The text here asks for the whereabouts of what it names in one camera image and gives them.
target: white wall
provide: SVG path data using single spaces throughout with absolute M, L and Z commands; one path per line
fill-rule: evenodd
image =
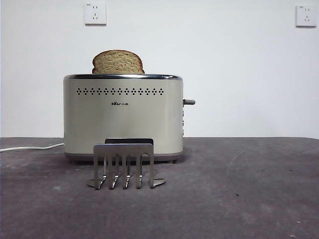
M 108 0 L 106 27 L 83 3 L 1 1 L 2 136 L 63 136 L 63 77 L 127 49 L 183 77 L 185 136 L 319 138 L 319 27 L 294 27 L 319 0 Z

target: bread slice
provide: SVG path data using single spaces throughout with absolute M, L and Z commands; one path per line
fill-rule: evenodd
M 110 50 L 93 59 L 93 74 L 144 74 L 139 56 L 130 51 Z

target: toaster side knob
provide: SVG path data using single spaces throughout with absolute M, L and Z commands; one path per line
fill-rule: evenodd
M 195 105 L 195 100 L 183 100 L 184 105 Z

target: electrical socket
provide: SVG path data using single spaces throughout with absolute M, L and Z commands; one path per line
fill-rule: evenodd
M 317 26 L 317 14 L 316 6 L 296 6 L 296 26 Z
M 84 4 L 84 23 L 86 25 L 106 25 L 106 4 L 96 2 Z

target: power cord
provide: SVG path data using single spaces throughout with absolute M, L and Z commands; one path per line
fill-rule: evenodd
M 7 152 L 7 151 L 14 151 L 14 150 L 25 150 L 25 149 L 37 149 L 37 150 L 46 150 L 46 149 L 51 149 L 59 146 L 63 146 L 64 143 L 58 143 L 55 145 L 50 145 L 48 147 L 14 147 L 14 148 L 3 148 L 0 149 L 0 152 Z

